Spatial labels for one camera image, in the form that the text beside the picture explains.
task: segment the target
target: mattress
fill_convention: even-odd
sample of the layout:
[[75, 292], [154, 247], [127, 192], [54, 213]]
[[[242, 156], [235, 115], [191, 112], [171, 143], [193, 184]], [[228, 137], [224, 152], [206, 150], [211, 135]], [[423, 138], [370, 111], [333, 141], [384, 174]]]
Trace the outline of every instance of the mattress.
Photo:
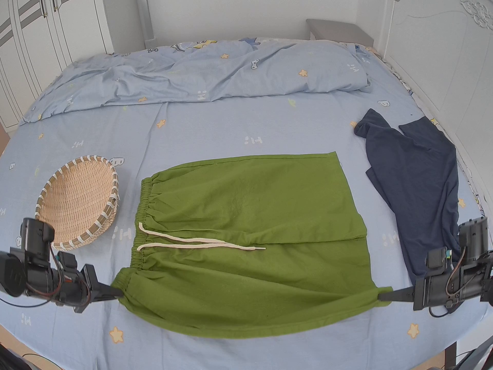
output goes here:
[[[239, 72], [243, 76], [240, 82], [225, 86], [223, 76], [215, 78], [212, 86], [212, 74], [206, 67], [194, 73], [187, 72], [186, 65], [176, 70], [168, 68], [184, 70], [174, 73], [183, 81], [179, 90], [194, 86], [193, 93], [183, 91], [183, 99], [176, 93], [164, 100], [148, 85], [151, 81], [132, 83], [128, 78], [137, 74], [121, 74], [128, 68], [124, 64], [112, 66], [104, 74], [103, 83], [88, 90], [92, 71], [83, 69], [82, 64], [71, 66], [26, 114], [26, 123], [0, 158], [0, 248], [7, 251], [20, 244], [19, 225], [24, 217], [34, 214], [41, 188], [55, 170], [82, 155], [111, 159], [119, 174], [121, 201], [114, 224], [95, 242], [72, 252], [79, 268], [93, 264], [98, 279], [109, 284], [130, 263], [140, 182], [145, 177], [205, 159], [336, 151], [356, 208], [367, 226], [373, 281], [378, 287], [410, 286], [394, 214], [365, 174], [370, 167], [365, 140], [354, 135], [353, 125], [369, 108], [395, 128], [421, 118], [423, 112], [411, 92], [375, 55], [354, 44], [341, 47], [354, 57], [353, 67], [348, 64], [348, 68], [357, 74], [345, 83], [330, 77], [330, 65], [324, 59], [311, 61], [310, 68], [297, 66], [293, 62], [297, 62], [298, 53], [283, 64], [305, 70], [308, 76], [318, 72], [321, 81], [302, 88], [295, 83], [280, 85], [279, 71], [271, 65], [262, 74], [262, 84], [249, 86], [248, 76], [255, 70], [250, 67], [255, 63], [252, 56], [263, 54], [267, 59], [275, 54], [273, 51], [289, 51], [293, 45], [304, 45], [301, 51], [310, 52], [312, 46], [317, 51], [319, 44], [312, 43], [320, 41], [248, 39], [240, 44], [210, 43], [203, 48], [208, 54], [228, 55], [219, 64], [246, 54], [239, 64], [250, 71], [242, 73], [232, 66], [228, 72], [233, 74], [227, 78]], [[172, 56], [182, 54], [182, 62], [203, 53], [195, 45], [160, 49], [173, 49]], [[153, 58], [152, 51], [138, 54], [136, 59], [149, 59], [146, 70], [154, 75], [152, 62], [158, 60], [157, 55]], [[126, 57], [103, 56], [98, 64], [111, 58]], [[362, 72], [367, 78], [359, 76]], [[258, 91], [262, 86], [268, 89], [268, 95]], [[363, 91], [351, 90], [351, 86]], [[462, 171], [459, 198], [459, 223], [481, 215]], [[39, 302], [4, 294], [2, 299], [20, 305]], [[487, 311], [487, 303], [471, 299], [455, 313], [435, 319], [427, 311], [413, 311], [410, 303], [392, 303], [323, 328], [244, 340], [198, 338], [160, 329], [128, 312], [118, 301], [91, 304], [82, 314], [51, 303], [39, 308], [16, 308], [0, 302], [0, 323], [21, 342], [65, 369], [315, 370], [330, 366], [382, 370], [412, 368], [436, 355], [472, 329]]]

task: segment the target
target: nightstand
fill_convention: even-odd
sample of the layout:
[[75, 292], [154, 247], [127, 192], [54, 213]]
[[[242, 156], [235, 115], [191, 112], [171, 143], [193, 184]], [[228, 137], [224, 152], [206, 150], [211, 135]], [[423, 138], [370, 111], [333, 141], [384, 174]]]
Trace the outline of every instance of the nightstand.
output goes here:
[[310, 27], [310, 40], [332, 40], [337, 42], [354, 42], [364, 46], [373, 46], [373, 38], [355, 24], [307, 19]]

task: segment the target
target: white headboard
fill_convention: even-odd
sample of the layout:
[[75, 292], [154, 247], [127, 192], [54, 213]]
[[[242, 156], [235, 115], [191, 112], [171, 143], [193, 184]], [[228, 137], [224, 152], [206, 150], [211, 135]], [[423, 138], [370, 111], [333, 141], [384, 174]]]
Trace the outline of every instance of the white headboard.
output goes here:
[[386, 0], [376, 48], [456, 145], [492, 216], [493, 0]]

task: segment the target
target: green shorts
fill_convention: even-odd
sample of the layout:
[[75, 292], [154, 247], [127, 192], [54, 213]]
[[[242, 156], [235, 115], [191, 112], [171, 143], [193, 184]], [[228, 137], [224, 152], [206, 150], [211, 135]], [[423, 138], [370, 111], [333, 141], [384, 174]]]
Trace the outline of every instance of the green shorts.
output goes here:
[[142, 181], [120, 302], [186, 335], [277, 336], [386, 305], [335, 152], [182, 164]]

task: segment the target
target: bamboo basket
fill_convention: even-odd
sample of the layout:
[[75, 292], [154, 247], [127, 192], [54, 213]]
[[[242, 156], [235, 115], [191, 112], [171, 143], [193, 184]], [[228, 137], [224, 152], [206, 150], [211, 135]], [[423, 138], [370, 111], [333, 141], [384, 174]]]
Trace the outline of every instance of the bamboo basket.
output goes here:
[[117, 208], [115, 168], [101, 156], [88, 155], [55, 171], [38, 197], [34, 217], [55, 229], [53, 248], [70, 251], [103, 234]]

